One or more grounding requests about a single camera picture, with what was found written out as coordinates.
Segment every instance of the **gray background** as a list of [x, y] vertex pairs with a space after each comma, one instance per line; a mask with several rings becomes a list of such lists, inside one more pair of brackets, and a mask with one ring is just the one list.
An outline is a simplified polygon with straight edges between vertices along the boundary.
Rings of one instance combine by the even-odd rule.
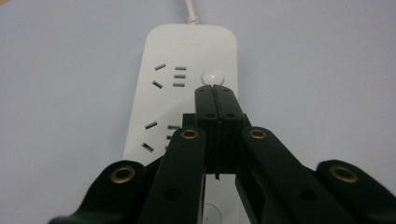
[[[396, 193], [396, 1], [195, 1], [238, 40], [239, 101], [306, 166], [351, 162]], [[122, 159], [145, 38], [184, 1], [0, 6], [0, 223], [46, 223]]]

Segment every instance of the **power strip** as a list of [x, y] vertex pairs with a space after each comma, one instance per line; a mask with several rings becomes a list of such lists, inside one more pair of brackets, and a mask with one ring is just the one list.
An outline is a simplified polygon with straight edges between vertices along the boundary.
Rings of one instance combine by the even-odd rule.
[[[236, 38], [219, 26], [167, 24], [152, 30], [140, 67], [124, 159], [148, 165], [163, 155], [194, 91], [219, 84], [237, 95]], [[233, 175], [206, 177], [204, 223], [238, 221]]]

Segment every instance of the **plug slot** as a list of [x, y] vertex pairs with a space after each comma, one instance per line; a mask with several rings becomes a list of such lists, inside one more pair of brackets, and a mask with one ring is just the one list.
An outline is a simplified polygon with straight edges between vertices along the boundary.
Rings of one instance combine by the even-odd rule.
[[162, 69], [162, 68], [165, 68], [165, 66], [166, 66], [166, 64], [161, 64], [161, 65], [158, 65], [157, 67], [155, 67], [154, 69], [155, 69], [155, 71], [157, 71], [157, 70], [160, 70], [160, 69]]
[[156, 126], [157, 124], [158, 124], [157, 121], [154, 121], [154, 122], [151, 122], [150, 124], [146, 125], [145, 128], [147, 130], [147, 129], [150, 129], [150, 128]]
[[177, 71], [186, 71], [187, 67], [179, 67], [179, 66], [177, 66], [177, 67], [175, 67], [175, 70], [177, 70]]
[[154, 148], [150, 147], [146, 143], [143, 143], [142, 147], [145, 148], [149, 152], [153, 152], [154, 151]]
[[186, 78], [186, 75], [175, 75], [175, 78]]
[[153, 84], [154, 86], [160, 88], [160, 89], [163, 88], [163, 85], [161, 85], [160, 83], [158, 83], [158, 82], [156, 82], [156, 81], [153, 81], [152, 84]]
[[184, 83], [174, 83], [174, 87], [185, 87], [186, 84]]
[[168, 125], [168, 130], [177, 130], [179, 128], [180, 128], [180, 126], [177, 126], [177, 125]]

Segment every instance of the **white power strip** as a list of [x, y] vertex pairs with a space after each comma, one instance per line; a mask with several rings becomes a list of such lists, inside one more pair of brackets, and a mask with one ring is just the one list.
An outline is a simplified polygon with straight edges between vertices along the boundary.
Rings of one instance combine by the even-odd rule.
[[[163, 155], [194, 91], [220, 84], [237, 95], [236, 39], [219, 26], [168, 24], [147, 37], [134, 95], [124, 159], [148, 165]], [[204, 223], [238, 221], [233, 175], [206, 178]]]

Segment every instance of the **white cable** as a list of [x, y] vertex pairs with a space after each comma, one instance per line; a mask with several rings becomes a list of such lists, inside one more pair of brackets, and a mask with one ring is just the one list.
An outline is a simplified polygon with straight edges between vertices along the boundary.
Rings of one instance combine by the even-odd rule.
[[191, 0], [184, 0], [184, 2], [186, 3], [187, 11], [189, 13], [189, 17], [187, 18], [187, 24], [200, 24], [201, 21], [195, 15], [194, 7], [192, 5], [192, 1]]

